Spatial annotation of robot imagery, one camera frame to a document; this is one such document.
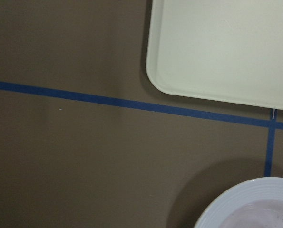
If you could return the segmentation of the white round plate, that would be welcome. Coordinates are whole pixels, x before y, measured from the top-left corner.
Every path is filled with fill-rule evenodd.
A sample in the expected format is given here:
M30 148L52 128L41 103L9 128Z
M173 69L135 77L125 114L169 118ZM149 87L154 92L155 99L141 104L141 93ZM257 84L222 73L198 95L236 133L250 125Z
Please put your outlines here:
M196 228L283 228L283 178L257 178L223 192Z

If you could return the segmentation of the cream bear print tray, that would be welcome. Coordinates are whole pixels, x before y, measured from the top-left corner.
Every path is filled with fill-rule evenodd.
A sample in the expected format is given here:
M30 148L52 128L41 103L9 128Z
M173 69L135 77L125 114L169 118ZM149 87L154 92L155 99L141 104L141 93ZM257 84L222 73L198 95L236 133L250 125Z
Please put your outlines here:
M283 110L283 0L155 0L146 72L166 94Z

